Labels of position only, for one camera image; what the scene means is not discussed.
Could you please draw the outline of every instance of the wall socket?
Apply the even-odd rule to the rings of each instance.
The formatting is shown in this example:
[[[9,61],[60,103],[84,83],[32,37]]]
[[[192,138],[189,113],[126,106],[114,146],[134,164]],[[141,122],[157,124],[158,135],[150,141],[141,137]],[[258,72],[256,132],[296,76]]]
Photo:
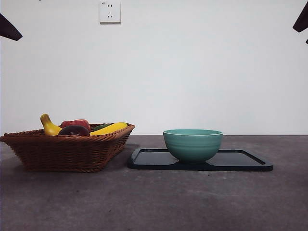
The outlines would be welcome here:
[[[102,0],[99,3],[100,23],[121,23],[120,0]]]

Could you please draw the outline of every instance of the table surface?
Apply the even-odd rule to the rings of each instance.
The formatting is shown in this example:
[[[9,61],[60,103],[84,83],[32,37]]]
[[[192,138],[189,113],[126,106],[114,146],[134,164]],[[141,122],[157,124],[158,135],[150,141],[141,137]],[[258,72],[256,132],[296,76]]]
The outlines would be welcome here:
[[[224,136],[274,164],[270,172],[135,170],[131,135],[101,172],[25,172],[1,143],[2,231],[307,231],[308,136]]]

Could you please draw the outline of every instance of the brown wicker basket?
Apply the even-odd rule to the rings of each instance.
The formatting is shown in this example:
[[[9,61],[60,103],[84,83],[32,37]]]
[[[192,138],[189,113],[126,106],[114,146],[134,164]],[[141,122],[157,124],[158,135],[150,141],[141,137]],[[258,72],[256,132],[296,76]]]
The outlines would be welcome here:
[[[90,124],[91,129],[102,124]],[[20,158],[26,171],[98,172],[122,151],[135,128],[100,136],[46,136],[44,130],[6,133],[0,137]]]

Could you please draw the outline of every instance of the green vegetable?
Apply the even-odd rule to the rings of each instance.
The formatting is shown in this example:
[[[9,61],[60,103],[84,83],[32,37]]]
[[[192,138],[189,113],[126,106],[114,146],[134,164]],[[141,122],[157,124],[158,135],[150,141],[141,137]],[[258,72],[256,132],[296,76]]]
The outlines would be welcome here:
[[[102,124],[102,125],[96,126],[96,127],[93,129],[93,131],[100,130],[100,129],[105,128],[105,127],[107,127],[107,126],[109,126],[109,125],[111,125],[111,124]]]

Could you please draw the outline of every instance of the bowl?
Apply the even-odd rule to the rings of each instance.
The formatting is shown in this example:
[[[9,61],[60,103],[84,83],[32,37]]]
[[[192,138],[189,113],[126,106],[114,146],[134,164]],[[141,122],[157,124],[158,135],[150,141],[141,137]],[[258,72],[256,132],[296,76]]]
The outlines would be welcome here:
[[[163,132],[168,151],[180,162],[204,163],[219,150],[223,133],[205,129],[173,129]]]

